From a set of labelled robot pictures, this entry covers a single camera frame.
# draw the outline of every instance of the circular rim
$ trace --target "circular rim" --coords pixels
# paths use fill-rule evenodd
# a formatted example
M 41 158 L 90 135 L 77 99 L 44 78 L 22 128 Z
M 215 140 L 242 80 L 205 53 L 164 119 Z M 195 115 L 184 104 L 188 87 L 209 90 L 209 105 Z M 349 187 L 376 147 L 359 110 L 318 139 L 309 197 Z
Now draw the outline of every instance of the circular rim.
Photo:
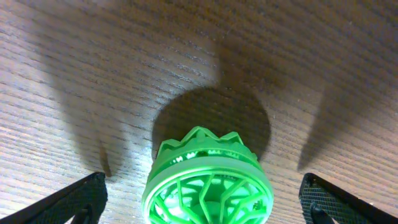
M 173 184 L 170 183 L 173 179 L 183 176 L 190 176 L 196 172 L 201 172 L 202 175 L 206 173 L 211 175 L 212 172 L 215 171 L 229 172 L 233 175 L 238 175 L 242 178 L 249 178 L 257 182 L 257 184 L 264 189 L 265 194 L 269 199 L 267 204 L 267 207 L 269 207 L 267 208 L 267 214 L 269 217 L 274 203 L 274 193 L 272 191 L 271 183 L 263 172 L 253 165 L 239 161 L 237 159 L 227 157 L 199 157 L 174 164 L 173 166 L 157 174 L 149 183 L 147 183 L 145 191 L 142 194 L 141 202 L 141 206 L 143 208 L 142 214 L 145 221 L 150 223 L 148 220 L 149 207 L 152 205 L 154 195 L 156 195 L 160 189 L 167 187 L 167 185 Z

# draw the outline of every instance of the wooden table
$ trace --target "wooden table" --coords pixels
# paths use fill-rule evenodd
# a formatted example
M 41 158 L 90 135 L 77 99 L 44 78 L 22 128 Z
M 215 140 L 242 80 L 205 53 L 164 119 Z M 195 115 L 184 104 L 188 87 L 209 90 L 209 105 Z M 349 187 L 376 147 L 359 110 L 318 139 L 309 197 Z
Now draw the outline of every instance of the wooden table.
M 0 2 L 0 217 L 105 170 L 101 222 L 143 223 L 198 125 L 259 155 L 269 223 L 304 222 L 306 172 L 398 216 L 396 2 Z

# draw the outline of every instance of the wooden surface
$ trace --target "wooden surface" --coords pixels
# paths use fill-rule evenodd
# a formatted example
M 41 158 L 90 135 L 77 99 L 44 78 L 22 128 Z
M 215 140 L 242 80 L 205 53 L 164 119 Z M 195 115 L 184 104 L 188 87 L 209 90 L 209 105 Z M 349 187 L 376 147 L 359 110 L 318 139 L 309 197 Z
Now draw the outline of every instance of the wooden surface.
M 159 143 L 238 131 L 303 223 L 314 172 L 398 216 L 396 1 L 0 1 L 0 217 L 105 170 L 143 223 Z

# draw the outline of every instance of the black plastic part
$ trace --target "black plastic part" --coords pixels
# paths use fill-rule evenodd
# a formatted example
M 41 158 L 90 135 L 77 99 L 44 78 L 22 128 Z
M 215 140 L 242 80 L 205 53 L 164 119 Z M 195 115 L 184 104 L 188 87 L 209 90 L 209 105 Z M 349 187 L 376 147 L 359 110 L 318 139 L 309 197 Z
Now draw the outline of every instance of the black plastic part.
M 0 223 L 98 223 L 108 193 L 105 174 L 95 172 L 64 189 L 22 209 Z
M 373 207 L 315 174 L 305 174 L 298 194 L 307 224 L 398 223 L 398 218 Z

